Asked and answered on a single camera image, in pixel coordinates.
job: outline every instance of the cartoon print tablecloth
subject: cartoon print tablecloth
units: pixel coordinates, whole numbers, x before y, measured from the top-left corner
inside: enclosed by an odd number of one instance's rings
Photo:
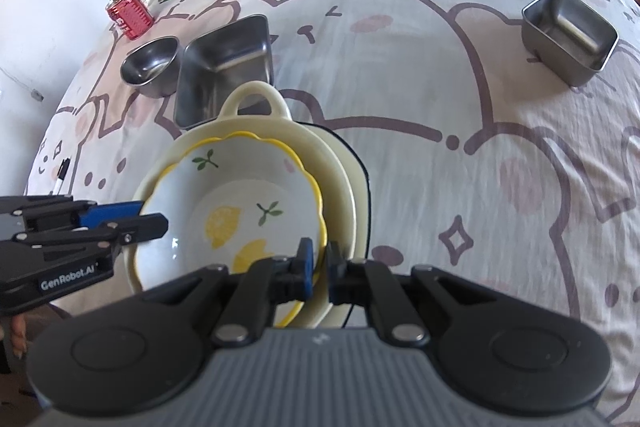
[[[587,321],[614,355],[600,410],[640,422],[640,12],[632,0],[584,0],[621,41],[601,75],[569,89],[522,45],[530,1],[176,0],[138,41],[105,33],[51,121],[28,191],[49,192],[71,156],[65,190],[131,198],[180,132],[173,97],[120,82],[123,58],[159,36],[187,44],[263,13],[294,117],[336,130],[369,170],[370,254]],[[62,305],[77,313],[125,296],[118,272]],[[362,322],[355,311],[350,323]]]

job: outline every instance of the scalloped yellow rim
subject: scalloped yellow rim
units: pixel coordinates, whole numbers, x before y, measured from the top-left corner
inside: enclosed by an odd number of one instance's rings
[[[268,142],[271,143],[272,145],[278,147],[279,149],[283,150],[285,152],[285,154],[287,156],[289,156],[289,158],[291,158],[291,160],[293,160],[293,162],[295,163],[295,165],[298,166],[298,168],[302,171],[302,173],[304,174],[305,178],[308,180],[309,184],[311,185],[311,190],[313,190],[314,193],[314,197],[316,198],[316,207],[318,208],[318,221],[320,224],[320,244],[318,246],[318,262],[316,263],[316,269],[318,268],[318,266],[322,265],[323,262],[323,257],[324,257],[324,247],[326,247],[327,244],[327,231],[326,231],[326,223],[324,222],[324,217],[322,217],[322,192],[320,192],[320,187],[318,185],[318,182],[316,181],[316,179],[309,174],[306,170],[305,167],[302,165],[302,161],[300,160],[300,158],[298,157],[298,155],[295,153],[295,151],[289,147],[286,143],[281,142],[280,140],[276,140],[274,138],[260,138],[259,136],[257,136],[257,134],[254,134],[252,132],[249,131],[235,131],[231,134],[228,134],[227,136],[223,137],[223,138],[217,138],[217,137],[213,137],[213,138],[207,138],[204,140],[201,140],[199,142],[197,142],[195,145],[191,146],[190,148],[188,148],[180,157],[180,159],[178,159],[177,162],[172,163],[171,165],[169,165],[166,169],[164,169],[162,172],[160,172],[160,175],[158,176],[158,179],[156,180],[156,183],[154,184],[154,189],[151,191],[151,194],[149,194],[149,197],[146,198],[145,203],[143,203],[142,208],[140,209],[140,214],[143,214],[145,211],[145,206],[148,200],[151,199],[151,197],[153,197],[155,191],[156,191],[156,187],[158,187],[158,184],[162,181],[162,178],[164,178],[167,174],[169,174],[169,172],[171,172],[172,170],[174,170],[176,168],[176,166],[182,161],[184,160],[187,155],[197,149],[198,147],[203,146],[204,144],[207,143],[212,143],[212,142],[219,142],[222,140],[226,140],[229,138],[235,138],[238,136],[242,136],[245,138],[251,138],[254,140],[258,140],[261,142]],[[133,268],[133,272],[134,272],[134,276],[136,277],[136,279],[138,279],[138,283],[140,283],[140,287],[142,287],[142,282],[140,282],[140,276],[138,275],[138,264],[137,264],[137,254],[138,254],[138,249],[136,248],[133,251],[133,260],[132,260],[132,268]],[[315,273],[313,276],[313,284],[316,283],[316,281],[318,280],[319,274]],[[295,317],[296,315],[298,315],[298,313],[300,313],[300,310],[302,309],[302,306],[304,305],[304,303],[302,302],[297,302],[293,308],[291,309],[291,311],[286,315],[286,317],[283,318],[283,320],[281,320],[278,324],[276,324],[277,328],[284,328],[286,327]]]

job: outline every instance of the round metal bowl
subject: round metal bowl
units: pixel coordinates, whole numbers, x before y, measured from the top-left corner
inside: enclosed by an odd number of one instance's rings
[[[176,37],[143,44],[124,59],[120,76],[127,86],[149,98],[163,98],[178,86],[182,47]]]

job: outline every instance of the lemon print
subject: lemon print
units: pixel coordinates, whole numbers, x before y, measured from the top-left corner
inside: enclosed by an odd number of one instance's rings
[[[211,248],[220,248],[234,237],[240,212],[241,209],[236,206],[219,206],[211,211],[204,225],[204,231],[211,240]]]
[[[273,253],[264,251],[264,247],[266,246],[266,239],[256,239],[244,245],[234,257],[234,265],[231,268],[231,273],[244,273],[249,270],[251,263],[254,261],[273,256]]]

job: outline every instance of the bowl handle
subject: bowl handle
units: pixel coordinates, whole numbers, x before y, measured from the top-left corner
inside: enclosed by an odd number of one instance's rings
[[[226,97],[225,103],[223,103],[222,108],[220,108],[218,118],[232,118],[237,116],[240,103],[250,94],[259,94],[266,98],[271,106],[270,116],[291,120],[289,107],[287,107],[287,102],[284,101],[282,95],[275,87],[261,80],[252,80],[251,82],[246,82],[236,87],[236,89]]]

